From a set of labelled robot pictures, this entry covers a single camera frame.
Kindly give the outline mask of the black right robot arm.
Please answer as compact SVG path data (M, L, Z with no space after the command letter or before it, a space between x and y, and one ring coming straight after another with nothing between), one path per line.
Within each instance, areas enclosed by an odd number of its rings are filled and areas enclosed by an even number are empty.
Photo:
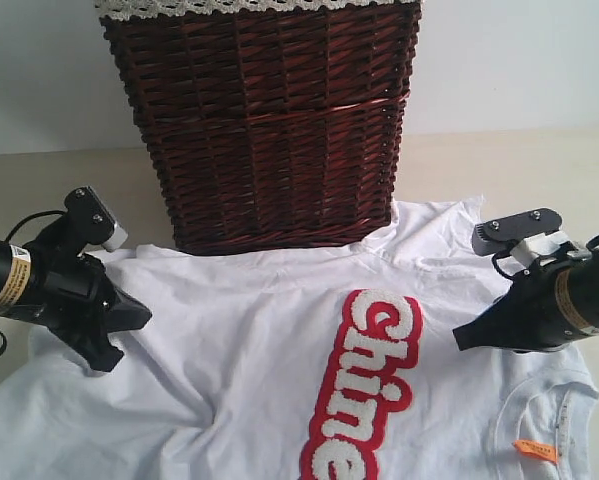
M453 335L461 351L518 353L552 352L599 335L599 252L518 272L505 295Z

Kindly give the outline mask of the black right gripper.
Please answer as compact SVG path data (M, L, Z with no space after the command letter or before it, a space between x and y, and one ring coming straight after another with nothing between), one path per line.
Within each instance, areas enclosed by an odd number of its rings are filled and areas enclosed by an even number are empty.
M452 330L460 351L493 347L515 352L554 352L571 340L573 330L558 312L555 281L565 262L528 267L512 276L505 297L473 321Z

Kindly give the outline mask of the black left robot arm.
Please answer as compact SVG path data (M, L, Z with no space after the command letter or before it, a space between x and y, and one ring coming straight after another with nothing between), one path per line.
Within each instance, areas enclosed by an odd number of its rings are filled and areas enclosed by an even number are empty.
M123 352L109 336L142 329L152 313L110 280L98 258L63 256L58 244L36 238L23 247L0 240L0 317L42 326L90 369L110 372Z

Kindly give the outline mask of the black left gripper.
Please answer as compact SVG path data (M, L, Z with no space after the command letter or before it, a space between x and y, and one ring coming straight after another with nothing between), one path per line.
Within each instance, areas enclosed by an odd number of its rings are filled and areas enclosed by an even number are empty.
M100 260L84 252L114 235L112 227L50 224L25 244L38 262L35 286L42 309L33 322L79 354L90 369L110 372L123 357L108 333L142 329L152 318L150 309L112 286Z

